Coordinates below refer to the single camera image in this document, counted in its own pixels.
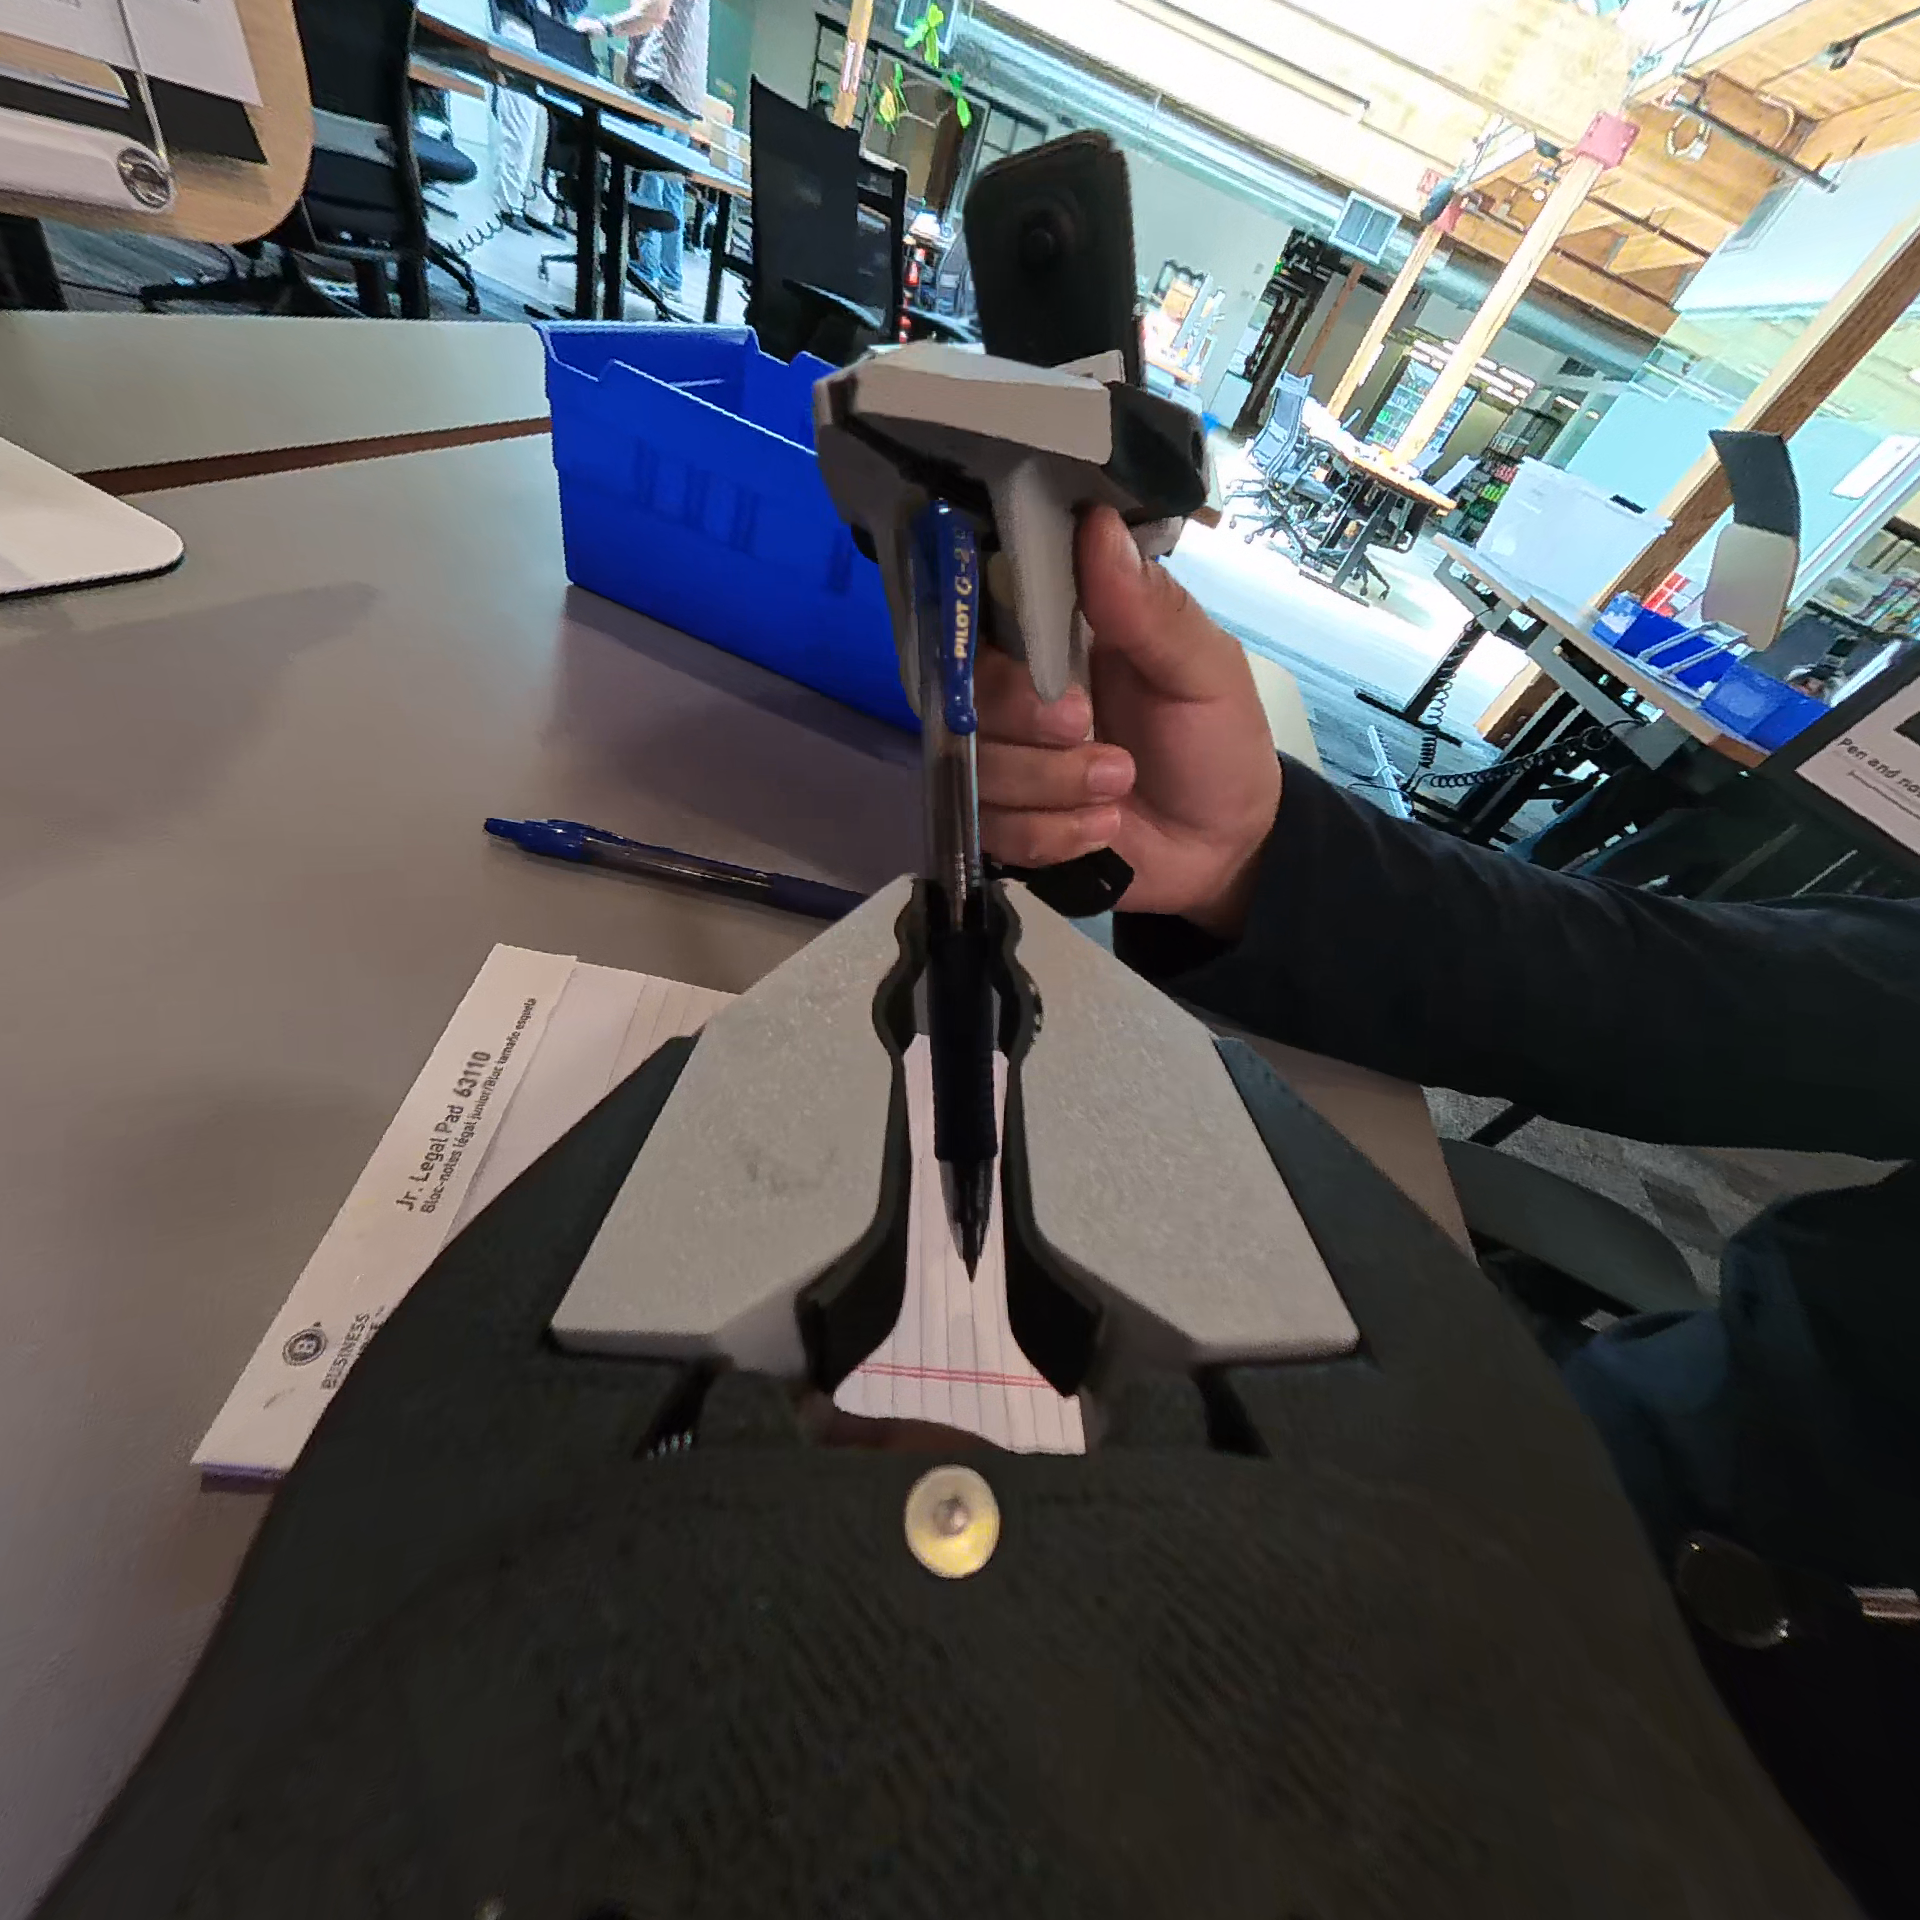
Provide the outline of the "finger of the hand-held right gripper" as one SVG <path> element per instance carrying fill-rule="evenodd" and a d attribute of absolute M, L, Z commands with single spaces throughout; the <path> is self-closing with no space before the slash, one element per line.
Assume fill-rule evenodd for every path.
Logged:
<path fill-rule="evenodd" d="M 935 374 L 973 374 L 979 347 L 877 347 L 813 387 L 813 445 L 838 518 L 880 572 L 905 705 L 921 720 L 921 637 L 911 524 L 927 504 L 987 522 L 987 488 L 965 467 L 968 432 L 957 401 L 910 413 Z"/>
<path fill-rule="evenodd" d="M 981 404 L 989 450 L 982 473 L 1013 572 L 1016 650 L 1044 705 L 1086 680 L 1086 642 L 1073 636 L 1077 584 L 1072 540 L 1077 515 L 1101 499 L 1113 456 L 1113 402 L 1120 349 L 1088 354 L 1065 368 L 1016 370 L 991 384 Z"/>

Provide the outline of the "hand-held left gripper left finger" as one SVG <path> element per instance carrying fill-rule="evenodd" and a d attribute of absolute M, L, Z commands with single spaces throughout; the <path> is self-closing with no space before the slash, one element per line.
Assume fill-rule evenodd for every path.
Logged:
<path fill-rule="evenodd" d="M 924 1145 L 919 889 L 899 878 L 705 1019 L 550 1332 L 824 1394 L 896 1331 Z"/>

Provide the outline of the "blue gel pen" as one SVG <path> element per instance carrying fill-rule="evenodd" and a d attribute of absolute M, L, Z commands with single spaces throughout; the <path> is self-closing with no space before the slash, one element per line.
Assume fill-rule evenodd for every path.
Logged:
<path fill-rule="evenodd" d="M 908 525 L 905 664 L 916 669 L 927 835 L 926 996 L 932 1153 L 955 1252 L 979 1272 L 991 1230 L 996 992 L 979 828 L 976 657 L 984 573 L 976 525 L 932 500 Z"/>
<path fill-rule="evenodd" d="M 485 819 L 485 835 L 528 857 L 679 885 L 705 897 L 767 906 L 808 922 L 841 922 L 869 900 L 848 888 L 660 849 L 588 824 Z"/>

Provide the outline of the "white lined legal pad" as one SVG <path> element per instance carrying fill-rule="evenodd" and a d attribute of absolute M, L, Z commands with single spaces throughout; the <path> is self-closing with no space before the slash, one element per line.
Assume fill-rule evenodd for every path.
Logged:
<path fill-rule="evenodd" d="M 199 1441 L 203 1482 L 268 1486 L 297 1460 L 359 1353 L 457 1232 L 725 992 L 499 944 L 340 1212 Z M 944 1425 L 1016 1453 L 1083 1453 L 1077 1400 L 1016 1356 L 1000 1251 L 966 1274 L 935 1196 L 927 1048 L 905 1056 L 915 1144 L 903 1306 L 844 1381 L 844 1413 Z"/>

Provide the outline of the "long background desk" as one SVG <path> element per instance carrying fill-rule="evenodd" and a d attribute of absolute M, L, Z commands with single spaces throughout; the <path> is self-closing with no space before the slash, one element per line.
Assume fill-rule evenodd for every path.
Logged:
<path fill-rule="evenodd" d="M 715 204 L 704 288 L 704 323 L 719 320 L 725 276 L 745 276 L 749 260 L 732 242 L 747 232 L 751 181 L 712 164 L 709 138 L 676 115 L 645 104 L 535 46 L 505 40 L 489 5 L 415 6 L 415 73 L 427 48 L 459 50 L 478 62 L 489 84 L 525 91 L 573 121 L 579 174 L 573 181 L 573 306 L 575 320 L 619 320 L 629 290 L 637 290 L 630 258 L 630 184 L 635 174 L 684 179 L 692 195 Z"/>

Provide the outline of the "person's right hand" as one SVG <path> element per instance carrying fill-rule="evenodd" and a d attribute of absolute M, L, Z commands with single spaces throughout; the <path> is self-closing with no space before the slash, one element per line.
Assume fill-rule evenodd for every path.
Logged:
<path fill-rule="evenodd" d="M 1115 509 L 1081 515 L 1073 577 L 1088 688 L 1044 702 L 1022 664 L 981 658 L 982 851 L 1022 870 L 1110 851 L 1124 913 L 1236 940 L 1281 797 L 1252 668 Z"/>

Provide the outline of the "black office chair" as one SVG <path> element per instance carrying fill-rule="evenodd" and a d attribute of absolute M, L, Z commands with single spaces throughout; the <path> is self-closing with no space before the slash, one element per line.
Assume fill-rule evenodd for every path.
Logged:
<path fill-rule="evenodd" d="M 905 171 L 857 132 L 751 83 L 747 324 L 780 361 L 844 368 L 899 340 Z"/>
<path fill-rule="evenodd" d="M 471 270 L 427 228 L 427 190 L 471 185 L 478 168 L 449 139 L 421 130 L 412 62 L 415 5 L 295 3 L 312 139 L 301 195 L 279 228 L 309 296 L 309 264 L 347 273 L 355 309 L 373 320 L 429 316 L 427 274 L 440 270 L 481 304 Z"/>

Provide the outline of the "green hanging decoration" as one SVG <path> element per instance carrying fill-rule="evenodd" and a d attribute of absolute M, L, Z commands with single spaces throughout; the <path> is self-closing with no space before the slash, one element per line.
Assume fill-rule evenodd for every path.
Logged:
<path fill-rule="evenodd" d="M 870 83 L 870 118 L 889 132 L 899 130 L 908 109 L 911 84 L 936 84 L 948 104 L 950 118 L 960 130 L 973 125 L 968 77 L 953 62 L 957 19 L 953 5 L 915 3 L 896 11 L 900 52 L 877 50 Z"/>

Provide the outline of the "grey office chair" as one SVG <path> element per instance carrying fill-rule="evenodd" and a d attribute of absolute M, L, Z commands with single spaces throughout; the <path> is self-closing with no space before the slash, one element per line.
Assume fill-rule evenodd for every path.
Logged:
<path fill-rule="evenodd" d="M 1307 374 L 1281 372 L 1259 432 L 1244 450 L 1244 464 L 1224 493 L 1228 524 L 1244 541 L 1292 537 L 1292 505 L 1311 445 L 1304 438 L 1304 411 L 1311 397 Z"/>

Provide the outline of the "background meeting table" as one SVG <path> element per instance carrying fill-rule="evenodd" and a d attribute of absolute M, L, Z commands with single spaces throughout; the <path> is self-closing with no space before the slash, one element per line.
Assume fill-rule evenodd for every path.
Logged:
<path fill-rule="evenodd" d="M 1375 577 L 1374 549 L 1393 544 L 1393 528 L 1417 537 L 1428 522 L 1449 517 L 1455 500 L 1384 448 L 1355 438 L 1318 401 L 1307 397 L 1303 430 L 1328 456 L 1331 492 L 1331 504 L 1311 517 L 1303 570 L 1333 593 L 1364 597 Z"/>

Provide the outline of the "white storage box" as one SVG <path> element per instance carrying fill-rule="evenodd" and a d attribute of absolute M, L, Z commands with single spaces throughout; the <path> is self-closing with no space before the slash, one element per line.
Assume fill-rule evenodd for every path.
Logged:
<path fill-rule="evenodd" d="M 1521 459 L 1475 554 L 1502 577 L 1567 608 L 1592 608 L 1669 518 L 1625 505 L 1592 482 Z"/>

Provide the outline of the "grey folded cardboard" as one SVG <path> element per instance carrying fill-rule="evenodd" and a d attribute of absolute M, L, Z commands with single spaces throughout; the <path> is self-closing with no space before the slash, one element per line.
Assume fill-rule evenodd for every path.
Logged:
<path fill-rule="evenodd" d="M 1764 651 L 1785 624 L 1801 557 L 1803 515 L 1792 456 L 1777 434 L 1733 428 L 1715 430 L 1711 448 L 1729 518 L 1715 541 L 1701 612 Z"/>

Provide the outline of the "white metal stand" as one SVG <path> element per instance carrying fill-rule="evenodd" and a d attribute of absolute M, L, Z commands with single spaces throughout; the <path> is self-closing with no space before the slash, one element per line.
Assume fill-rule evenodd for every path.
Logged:
<path fill-rule="evenodd" d="M 4 601 L 139 584 L 183 557 L 174 528 L 3 438 Z"/>

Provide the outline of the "wooden sign board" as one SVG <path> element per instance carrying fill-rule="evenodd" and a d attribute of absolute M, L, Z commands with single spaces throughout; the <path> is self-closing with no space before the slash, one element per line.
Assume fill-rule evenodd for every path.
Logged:
<path fill-rule="evenodd" d="M 292 210 L 316 115 L 289 3 L 4 3 L 4 212 L 189 242 Z"/>

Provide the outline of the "wooden support post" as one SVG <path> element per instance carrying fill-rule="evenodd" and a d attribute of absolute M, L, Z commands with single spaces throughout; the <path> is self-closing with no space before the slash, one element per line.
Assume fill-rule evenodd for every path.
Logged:
<path fill-rule="evenodd" d="M 1669 518 L 1603 590 L 1703 584 L 1729 518 L 1718 428 L 1787 441 L 1803 533 L 1797 606 L 1916 500 L 1916 177 L 1857 164 L 1829 196 L 1775 190 L 1677 297 L 1630 379 L 1542 464 Z"/>
<path fill-rule="evenodd" d="M 1428 444 L 1449 416 L 1454 397 L 1477 372 L 1481 356 L 1488 354 L 1497 334 L 1512 318 L 1528 285 L 1537 280 L 1549 252 L 1555 252 L 1559 241 L 1567 233 L 1574 214 L 1592 193 L 1599 174 L 1603 156 L 1598 150 L 1588 150 L 1587 147 L 1574 150 L 1573 157 L 1561 164 L 1549 196 L 1518 241 L 1516 252 L 1493 281 L 1486 300 L 1475 309 L 1469 323 L 1460 330 L 1447 363 L 1438 370 L 1417 413 L 1401 430 L 1391 450 L 1397 467 L 1412 468 L 1428 450 Z"/>

